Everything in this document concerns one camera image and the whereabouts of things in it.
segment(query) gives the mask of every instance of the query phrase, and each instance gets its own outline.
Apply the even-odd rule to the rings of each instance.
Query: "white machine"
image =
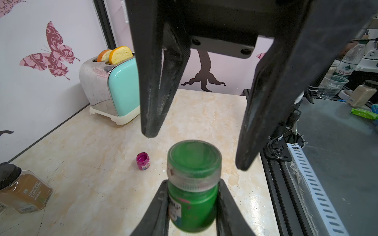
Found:
[[[378,14],[373,15],[372,18],[378,19]],[[378,37],[378,29],[367,29],[366,33],[369,35],[368,39]],[[367,43],[365,54],[355,71],[378,73],[378,41],[371,40]]]

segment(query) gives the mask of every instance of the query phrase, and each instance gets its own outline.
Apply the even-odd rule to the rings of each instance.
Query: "spice container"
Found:
[[[169,217],[179,229],[194,233],[212,224],[221,168],[220,151],[210,143],[186,140],[169,149]]]
[[[377,92],[378,82],[365,80],[353,91],[347,100],[352,107],[361,107]]]
[[[28,170],[6,164],[0,166],[0,203],[19,213],[41,210],[53,189]]]

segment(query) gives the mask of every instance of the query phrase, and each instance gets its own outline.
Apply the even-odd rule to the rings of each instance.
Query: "green paint jar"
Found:
[[[169,217],[179,229],[195,233],[212,224],[221,169],[220,151],[210,143],[186,140],[169,149]]]

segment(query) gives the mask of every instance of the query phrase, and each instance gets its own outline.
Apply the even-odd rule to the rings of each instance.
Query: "ground cinnamon jar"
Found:
[[[53,189],[28,170],[6,164],[0,166],[0,203],[19,213],[41,210]]]

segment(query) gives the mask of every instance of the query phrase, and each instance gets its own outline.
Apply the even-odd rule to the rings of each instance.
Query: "black jar lid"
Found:
[[[21,168],[13,164],[0,165],[0,190],[8,187],[21,174]]]
[[[371,88],[378,88],[378,82],[375,82],[374,80],[365,80],[362,84]]]

